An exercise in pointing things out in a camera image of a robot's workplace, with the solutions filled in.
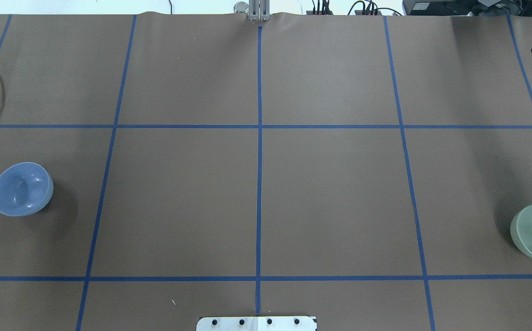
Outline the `black monitor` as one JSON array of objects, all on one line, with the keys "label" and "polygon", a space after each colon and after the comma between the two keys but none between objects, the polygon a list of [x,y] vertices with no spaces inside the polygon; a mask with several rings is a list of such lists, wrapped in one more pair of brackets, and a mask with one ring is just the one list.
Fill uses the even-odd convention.
[{"label": "black monitor", "polygon": [[532,0],[403,0],[407,16],[532,17]]}]

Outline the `aluminium frame post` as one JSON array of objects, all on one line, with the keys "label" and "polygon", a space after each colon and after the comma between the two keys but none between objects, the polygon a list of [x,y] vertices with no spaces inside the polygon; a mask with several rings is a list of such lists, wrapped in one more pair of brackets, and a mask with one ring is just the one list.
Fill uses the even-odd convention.
[{"label": "aluminium frame post", "polygon": [[270,0],[249,0],[247,14],[249,21],[269,21]]}]

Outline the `blue bowl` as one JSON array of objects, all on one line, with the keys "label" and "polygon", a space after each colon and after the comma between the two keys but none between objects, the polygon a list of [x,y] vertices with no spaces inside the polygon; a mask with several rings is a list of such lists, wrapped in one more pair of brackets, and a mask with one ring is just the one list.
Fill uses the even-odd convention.
[{"label": "blue bowl", "polygon": [[53,178],[44,167],[32,162],[14,164],[0,175],[0,214],[35,214],[51,201],[53,191]]}]

